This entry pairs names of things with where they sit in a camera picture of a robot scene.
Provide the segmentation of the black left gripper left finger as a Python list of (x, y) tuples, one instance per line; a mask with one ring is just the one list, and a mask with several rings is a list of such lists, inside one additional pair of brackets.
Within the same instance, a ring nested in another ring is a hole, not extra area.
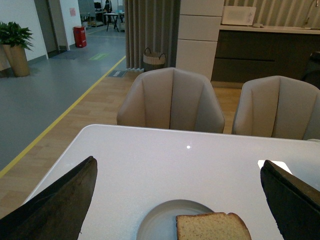
[(90, 207), (98, 174), (87, 157), (32, 199), (1, 218), (2, 240), (76, 240)]

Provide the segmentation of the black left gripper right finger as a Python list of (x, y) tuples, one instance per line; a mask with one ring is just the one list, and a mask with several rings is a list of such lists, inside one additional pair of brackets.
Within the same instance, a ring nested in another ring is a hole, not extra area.
[(270, 160), (260, 170), (269, 209), (285, 240), (320, 238), (320, 192)]

